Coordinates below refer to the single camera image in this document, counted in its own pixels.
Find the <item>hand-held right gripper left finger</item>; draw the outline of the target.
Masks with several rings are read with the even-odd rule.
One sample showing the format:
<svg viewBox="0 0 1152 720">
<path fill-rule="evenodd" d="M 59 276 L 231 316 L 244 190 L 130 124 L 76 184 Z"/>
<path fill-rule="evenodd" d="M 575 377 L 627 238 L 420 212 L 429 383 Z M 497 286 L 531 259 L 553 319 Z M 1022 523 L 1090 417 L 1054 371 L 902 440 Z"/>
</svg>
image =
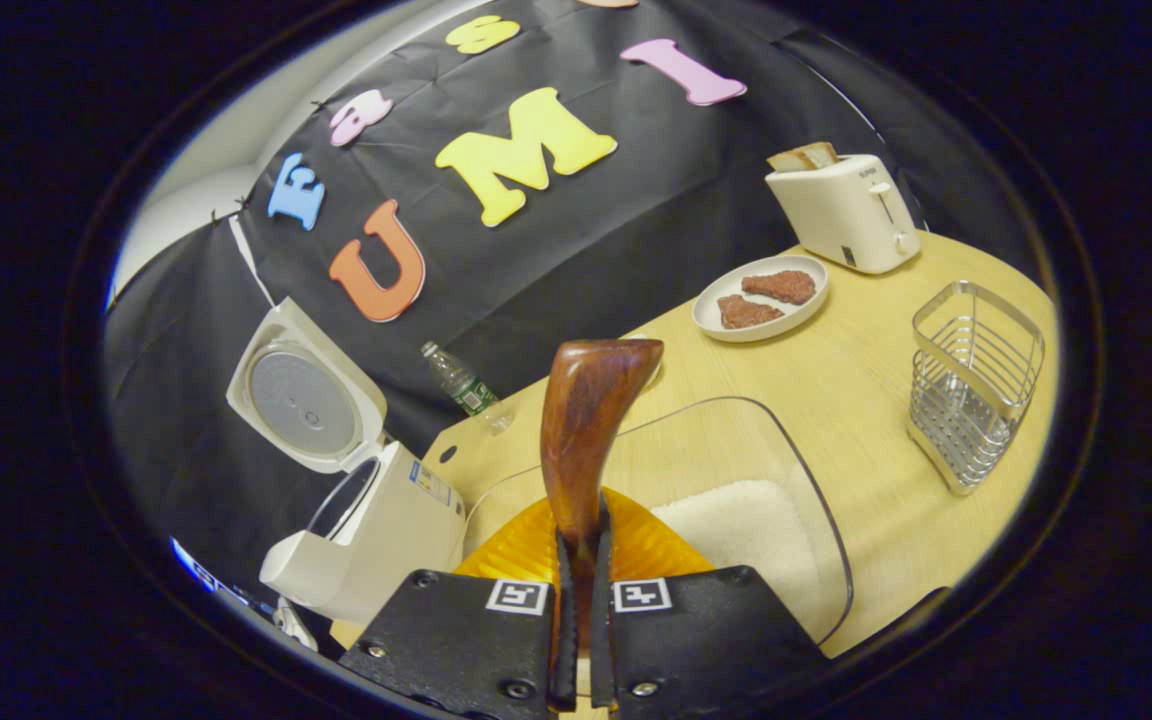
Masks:
<svg viewBox="0 0 1152 720">
<path fill-rule="evenodd" d="M 457 717 L 576 707 L 571 575 L 550 503 L 520 511 L 453 573 L 415 570 L 342 664 Z"/>
</svg>

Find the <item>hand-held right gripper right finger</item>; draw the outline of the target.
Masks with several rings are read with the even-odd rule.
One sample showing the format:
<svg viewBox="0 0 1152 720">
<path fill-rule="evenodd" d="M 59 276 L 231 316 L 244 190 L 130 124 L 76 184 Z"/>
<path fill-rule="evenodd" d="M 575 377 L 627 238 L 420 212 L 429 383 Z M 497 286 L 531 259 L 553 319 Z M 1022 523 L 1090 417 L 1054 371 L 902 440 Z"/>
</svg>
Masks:
<svg viewBox="0 0 1152 720">
<path fill-rule="evenodd" d="M 621 495 L 602 498 L 591 597 L 591 705 L 602 708 L 755 708 L 795 696 L 826 655 L 748 564 L 620 579 L 617 559 L 654 551 L 670 529 Z"/>
</svg>

